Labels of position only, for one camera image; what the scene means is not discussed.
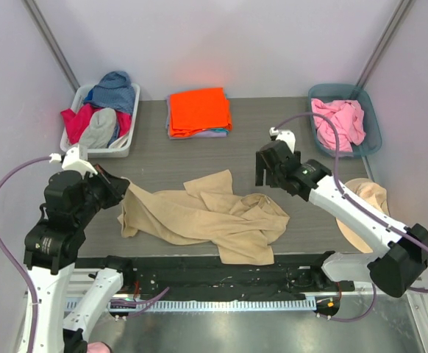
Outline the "beige t shirt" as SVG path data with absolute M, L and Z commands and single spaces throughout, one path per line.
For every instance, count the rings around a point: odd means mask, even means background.
M 211 242 L 221 262 L 271 265 L 271 244 L 285 233 L 289 215 L 269 196 L 233 193 L 230 171 L 184 183 L 181 190 L 150 193 L 129 184 L 121 203 L 121 235 L 145 232 L 176 246 Z

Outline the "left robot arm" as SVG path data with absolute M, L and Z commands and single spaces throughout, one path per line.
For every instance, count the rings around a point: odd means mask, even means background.
M 117 293 L 134 288 L 131 260 L 108 256 L 93 283 L 69 315 L 64 314 L 67 289 L 74 272 L 85 228 L 100 210 L 118 205 L 129 181 L 96 172 L 61 171 L 49 178 L 41 218 L 25 237 L 24 265 L 37 296 L 26 314 L 25 327 L 34 338 L 34 352 L 86 352 L 99 316 Z

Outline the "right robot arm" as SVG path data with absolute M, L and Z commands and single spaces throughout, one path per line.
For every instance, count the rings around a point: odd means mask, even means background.
M 368 254 L 331 253 L 310 275 L 313 286 L 328 290 L 336 282 L 372 282 L 401 297 L 428 267 L 428 230 L 408 227 L 378 211 L 337 181 L 316 160 L 302 163 L 285 141 L 274 140 L 256 153 L 255 184 L 281 188 L 327 211 L 371 248 Z

